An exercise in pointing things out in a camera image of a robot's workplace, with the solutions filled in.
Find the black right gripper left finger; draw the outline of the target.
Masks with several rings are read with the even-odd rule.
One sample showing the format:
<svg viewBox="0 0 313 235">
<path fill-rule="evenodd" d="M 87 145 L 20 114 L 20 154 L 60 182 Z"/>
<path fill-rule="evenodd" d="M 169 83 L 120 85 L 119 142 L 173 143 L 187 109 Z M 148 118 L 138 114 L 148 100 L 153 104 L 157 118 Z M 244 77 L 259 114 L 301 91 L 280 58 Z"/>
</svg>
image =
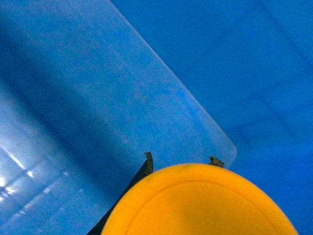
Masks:
<svg viewBox="0 0 313 235">
<path fill-rule="evenodd" d="M 99 220 L 99 222 L 87 233 L 87 235 L 100 235 L 102 233 L 102 230 L 112 213 L 113 209 L 117 205 L 117 203 L 121 200 L 121 198 L 140 180 L 144 179 L 145 177 L 149 176 L 154 172 L 154 161 L 151 152 L 145 152 L 146 161 L 141 166 L 139 171 L 135 174 L 135 176 L 132 178 L 128 186 L 125 188 L 125 190 L 122 192 L 118 200 L 113 204 L 113 206 L 106 212 L 106 214 Z"/>
</svg>

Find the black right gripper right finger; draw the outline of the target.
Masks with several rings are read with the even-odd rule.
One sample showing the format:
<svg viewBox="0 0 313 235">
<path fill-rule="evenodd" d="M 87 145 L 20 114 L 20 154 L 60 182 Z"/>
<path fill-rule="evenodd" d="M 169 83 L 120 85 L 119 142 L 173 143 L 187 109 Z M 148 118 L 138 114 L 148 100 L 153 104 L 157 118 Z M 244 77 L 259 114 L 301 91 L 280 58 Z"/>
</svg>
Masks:
<svg viewBox="0 0 313 235">
<path fill-rule="evenodd" d="M 211 155 L 209 157 L 209 159 L 210 159 L 209 165 L 224 168 L 224 162 L 223 161 L 219 160 L 218 158 L 214 157 L 213 155 Z"/>
</svg>

